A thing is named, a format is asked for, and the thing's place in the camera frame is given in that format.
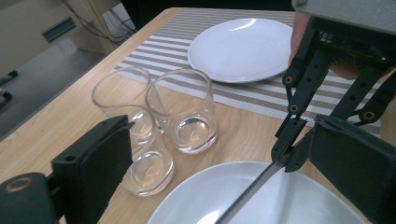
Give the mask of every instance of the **floor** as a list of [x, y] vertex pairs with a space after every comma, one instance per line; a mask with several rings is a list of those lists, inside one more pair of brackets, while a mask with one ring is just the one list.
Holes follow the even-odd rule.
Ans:
[[[129, 17], [122, 5], [113, 9], [104, 14], [110, 33], [114, 36], [126, 36], [125, 28], [120, 26], [120, 19], [127, 21]], [[103, 54], [77, 49], [66, 38], [16, 68], [17, 77], [6, 80], [8, 77], [1, 75], [0, 87], [9, 91], [13, 98], [8, 102], [3, 97], [0, 99], [0, 141], [105, 57]]]

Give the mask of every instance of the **white plate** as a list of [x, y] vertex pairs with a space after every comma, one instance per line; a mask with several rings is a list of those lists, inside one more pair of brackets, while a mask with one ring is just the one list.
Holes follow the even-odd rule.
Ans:
[[[268, 163], [239, 161], [210, 167], [177, 186], [149, 220], [214, 223]], [[298, 173], [276, 173], [237, 213], [232, 223], [364, 223], [316, 181]]]
[[288, 67], [291, 31], [279, 21], [226, 21], [195, 37], [188, 51], [189, 62], [219, 82], [266, 79]]

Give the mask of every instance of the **drinking glass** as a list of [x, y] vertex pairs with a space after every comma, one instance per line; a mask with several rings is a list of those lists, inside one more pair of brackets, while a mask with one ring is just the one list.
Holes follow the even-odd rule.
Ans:
[[[134, 116], [135, 124], [130, 131], [133, 163], [128, 168], [121, 185], [135, 195], [149, 196], [161, 191], [170, 182], [174, 172], [174, 162], [159, 134], [152, 114], [144, 107], [135, 111], [138, 113]], [[141, 111], [144, 111], [144, 117], [139, 116]], [[133, 140], [136, 133], [146, 131], [150, 135], [145, 141]]]
[[139, 66], [121, 68], [96, 84], [92, 91], [92, 101], [105, 114], [120, 105], [145, 105], [150, 83], [151, 77], [147, 69]]
[[162, 75], [148, 87], [146, 105], [181, 152], [197, 154], [216, 141], [212, 82], [205, 73], [178, 69]]

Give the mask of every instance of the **gray floor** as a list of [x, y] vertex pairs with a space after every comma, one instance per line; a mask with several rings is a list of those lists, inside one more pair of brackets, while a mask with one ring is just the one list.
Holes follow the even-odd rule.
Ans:
[[77, 49], [65, 39], [17, 68], [18, 76], [1, 85], [13, 98], [7, 103], [0, 99], [0, 141], [104, 57]]

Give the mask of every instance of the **placemat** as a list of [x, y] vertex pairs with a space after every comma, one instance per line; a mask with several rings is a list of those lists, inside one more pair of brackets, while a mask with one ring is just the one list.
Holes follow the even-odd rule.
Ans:
[[[153, 78], [156, 78], [170, 70], [191, 68], [187, 51], [191, 41], [198, 34], [216, 24], [244, 18], [269, 19], [292, 26], [294, 12], [182, 8], [173, 19], [150, 36], [115, 69], [129, 65], [142, 66], [150, 71]], [[308, 120], [307, 125], [313, 126], [317, 113], [330, 115], [352, 82], [329, 72], [304, 113], [304, 117]], [[378, 87], [379, 84], [376, 84], [367, 94], [364, 103]], [[213, 82], [213, 92], [214, 99], [218, 103], [277, 119], [284, 119], [287, 116], [288, 100], [282, 84], [282, 74], [244, 84]], [[349, 120], [356, 122], [359, 118], [355, 116]], [[361, 127], [376, 136], [380, 135], [380, 121]]]

